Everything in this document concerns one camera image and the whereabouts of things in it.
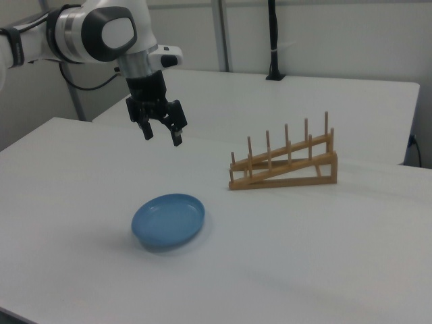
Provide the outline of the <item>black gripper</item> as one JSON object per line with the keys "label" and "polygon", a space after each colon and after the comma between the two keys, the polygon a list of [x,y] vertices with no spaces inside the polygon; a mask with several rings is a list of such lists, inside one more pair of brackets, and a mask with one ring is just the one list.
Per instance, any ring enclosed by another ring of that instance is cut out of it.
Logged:
{"label": "black gripper", "polygon": [[138,124],[145,140],[153,137],[149,118],[162,119],[161,123],[170,131],[173,145],[181,145],[182,132],[188,122],[178,100],[167,102],[163,72],[141,78],[126,78],[126,82],[131,94],[126,99],[130,120]]}

